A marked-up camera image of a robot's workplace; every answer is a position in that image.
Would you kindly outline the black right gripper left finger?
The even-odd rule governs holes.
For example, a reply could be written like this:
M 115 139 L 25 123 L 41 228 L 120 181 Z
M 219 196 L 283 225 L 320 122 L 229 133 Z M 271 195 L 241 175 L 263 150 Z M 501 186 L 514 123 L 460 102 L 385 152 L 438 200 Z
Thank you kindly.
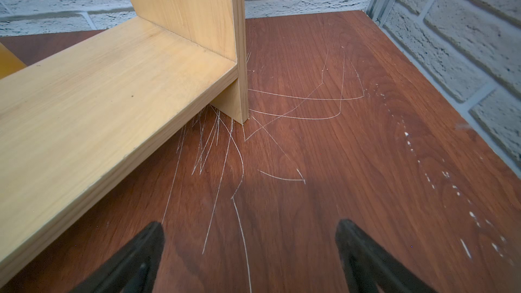
M 152 292 L 165 236 L 160 222 L 141 232 L 102 264 L 72 292 Z

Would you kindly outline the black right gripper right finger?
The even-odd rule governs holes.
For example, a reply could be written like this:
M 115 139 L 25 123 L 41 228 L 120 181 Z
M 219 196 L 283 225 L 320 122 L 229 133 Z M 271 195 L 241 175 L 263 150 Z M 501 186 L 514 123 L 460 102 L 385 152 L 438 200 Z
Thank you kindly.
M 350 292 L 434 291 L 350 219 L 339 221 L 335 241 Z

